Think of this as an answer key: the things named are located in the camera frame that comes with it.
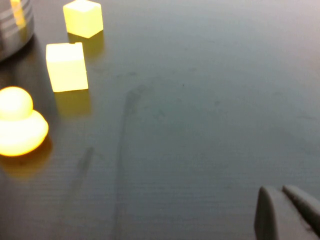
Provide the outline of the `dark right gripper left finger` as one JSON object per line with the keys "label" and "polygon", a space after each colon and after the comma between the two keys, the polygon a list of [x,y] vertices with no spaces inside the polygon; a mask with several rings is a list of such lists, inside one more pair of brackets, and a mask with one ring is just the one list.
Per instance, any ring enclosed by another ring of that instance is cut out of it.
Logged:
{"label": "dark right gripper left finger", "polygon": [[254,231],[257,240],[318,239],[282,189],[272,186],[259,189]]}

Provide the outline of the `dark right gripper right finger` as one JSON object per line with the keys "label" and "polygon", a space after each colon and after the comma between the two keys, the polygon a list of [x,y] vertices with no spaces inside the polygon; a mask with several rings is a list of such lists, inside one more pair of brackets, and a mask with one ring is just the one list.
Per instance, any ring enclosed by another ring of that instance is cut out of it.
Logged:
{"label": "dark right gripper right finger", "polygon": [[320,201],[295,185],[284,185],[282,192],[289,198],[302,218],[320,236]]}

